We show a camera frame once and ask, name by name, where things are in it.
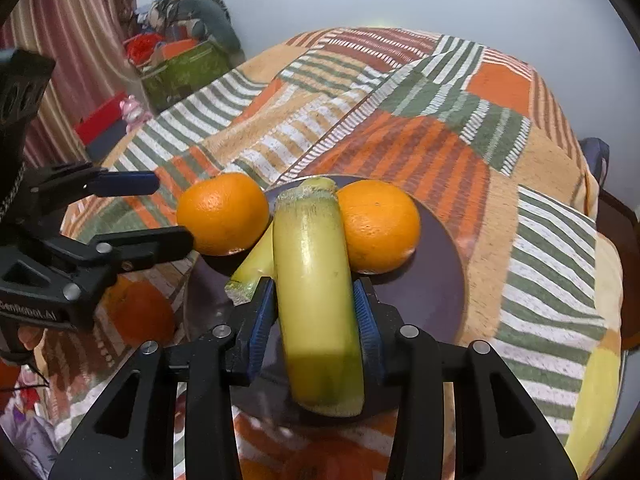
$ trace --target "metal pin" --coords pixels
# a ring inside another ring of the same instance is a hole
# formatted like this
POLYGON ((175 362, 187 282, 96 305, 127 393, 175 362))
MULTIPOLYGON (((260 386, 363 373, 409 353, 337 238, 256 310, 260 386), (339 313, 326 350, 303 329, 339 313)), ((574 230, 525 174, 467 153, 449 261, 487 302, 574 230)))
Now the metal pin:
POLYGON ((155 341, 145 341, 140 346, 143 354, 149 355, 158 350, 158 343, 155 341))
POLYGON ((211 331, 211 333, 214 337, 222 339, 223 337, 231 334, 231 327, 229 325, 218 325, 211 331))
POLYGON ((400 333, 404 337, 407 337, 407 338, 411 339, 412 337, 417 337, 417 335, 420 333, 420 331, 413 325, 403 325, 400 328, 400 333))
POLYGON ((113 247, 111 247, 111 244, 108 244, 107 242, 100 242, 95 247, 95 250, 100 254, 109 254, 112 249, 113 247))
POLYGON ((473 349, 479 354, 488 354, 491 351, 491 346, 487 341, 474 341, 473 349))
POLYGON ((82 291, 80 290, 80 287, 77 286, 75 283, 67 283, 62 288, 62 294, 69 301, 77 300, 80 297, 81 293, 82 293, 82 291))

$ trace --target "bed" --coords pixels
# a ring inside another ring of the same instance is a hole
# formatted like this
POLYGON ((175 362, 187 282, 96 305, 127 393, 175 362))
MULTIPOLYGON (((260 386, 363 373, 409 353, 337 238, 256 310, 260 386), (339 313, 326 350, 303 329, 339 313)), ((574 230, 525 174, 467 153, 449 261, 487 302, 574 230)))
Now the bed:
MULTIPOLYGON (((550 89, 535 69, 444 34, 399 28, 305 32, 263 52, 122 139, 106 165, 153 170, 149 197, 88 198, 63 233, 175 223, 193 182, 241 171, 263 188, 319 173, 393 182, 415 196, 456 242, 468 285, 459 344, 477 338, 505 359, 585 477, 616 407, 622 269, 596 232, 598 184, 550 89)), ((195 255, 135 273, 181 319, 195 255)), ((61 447, 130 355, 105 311, 91 334, 49 331, 38 360, 61 447)), ((175 341, 184 331, 178 329, 175 341)), ((234 411, 242 458, 277 472, 326 432, 280 431, 234 411)), ((453 475, 454 435, 445 435, 453 475)), ((395 414, 332 434, 386 471, 395 414)), ((175 425, 174 474, 184 475, 184 419, 175 425)))

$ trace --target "plate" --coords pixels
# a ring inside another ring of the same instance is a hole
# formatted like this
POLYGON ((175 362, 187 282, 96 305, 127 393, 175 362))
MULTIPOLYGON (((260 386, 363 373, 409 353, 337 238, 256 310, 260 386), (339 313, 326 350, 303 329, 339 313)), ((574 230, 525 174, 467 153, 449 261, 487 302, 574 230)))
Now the plate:
MULTIPOLYGON (((338 187, 361 180, 356 176, 329 175, 338 187)), ((298 186, 303 178, 268 190, 273 211, 276 197, 298 186)), ((462 262, 451 236, 436 216, 414 199, 420 212, 420 242, 414 255, 399 269, 369 276, 378 299, 395 306, 405 323, 419 326, 439 341, 454 343, 466 313, 466 280, 462 262)), ((194 340, 210 328, 224 323, 233 304, 224 287, 248 251, 233 256, 201 256, 187 282, 184 329, 194 340)), ((335 418, 311 413, 290 397, 284 365, 280 327, 270 333, 262 371, 248 388, 232 388, 235 406, 245 413, 279 426, 342 426, 352 424, 398 406, 399 388, 382 388, 365 378, 362 413, 335 418)))

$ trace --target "green storage bin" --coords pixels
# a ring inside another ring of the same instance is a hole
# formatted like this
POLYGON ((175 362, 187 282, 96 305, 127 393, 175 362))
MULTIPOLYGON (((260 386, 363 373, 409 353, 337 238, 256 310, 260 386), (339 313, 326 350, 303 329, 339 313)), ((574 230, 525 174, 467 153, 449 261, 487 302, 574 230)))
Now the green storage bin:
POLYGON ((229 70, 224 52, 204 41, 143 73, 142 84, 149 103, 160 113, 229 70))

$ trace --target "red and beige curtain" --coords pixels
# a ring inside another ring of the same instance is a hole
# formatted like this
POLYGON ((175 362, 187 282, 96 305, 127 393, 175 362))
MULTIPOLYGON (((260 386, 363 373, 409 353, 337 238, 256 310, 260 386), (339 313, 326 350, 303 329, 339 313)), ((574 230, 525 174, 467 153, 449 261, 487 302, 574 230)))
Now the red and beige curtain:
POLYGON ((43 166, 87 158, 74 131, 121 90, 142 93, 124 56, 135 0, 20 0, 0 29, 0 48, 19 46, 56 60, 25 156, 43 166))

